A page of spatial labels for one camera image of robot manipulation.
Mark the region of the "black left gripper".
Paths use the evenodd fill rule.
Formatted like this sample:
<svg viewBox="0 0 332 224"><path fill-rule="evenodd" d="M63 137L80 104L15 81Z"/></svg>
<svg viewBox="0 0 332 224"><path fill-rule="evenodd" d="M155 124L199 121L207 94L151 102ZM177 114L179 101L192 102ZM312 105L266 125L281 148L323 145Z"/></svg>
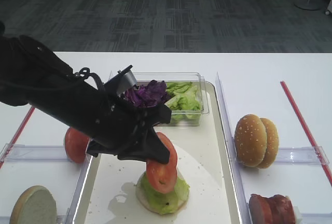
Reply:
<svg viewBox="0 0 332 224"><path fill-rule="evenodd" d="M108 103L93 105L92 101L99 96L98 93L87 98L88 105L75 122L75 129L91 139L88 154L168 164L170 152L154 130L154 126L171 121L171 110L165 104L138 108L125 100L124 95L110 94Z"/></svg>

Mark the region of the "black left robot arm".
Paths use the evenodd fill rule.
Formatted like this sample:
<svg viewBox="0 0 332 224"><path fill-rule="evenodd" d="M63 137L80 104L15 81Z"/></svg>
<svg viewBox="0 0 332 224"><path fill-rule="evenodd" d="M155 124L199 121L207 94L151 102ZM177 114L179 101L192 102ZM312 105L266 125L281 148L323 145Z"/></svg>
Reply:
<svg viewBox="0 0 332 224"><path fill-rule="evenodd" d="M78 72L37 40L1 37L1 102L30 104L90 138L87 153L167 164L170 151L154 126L169 123L164 104L138 108L122 97L136 84L129 67L108 82L87 68Z"/></svg>

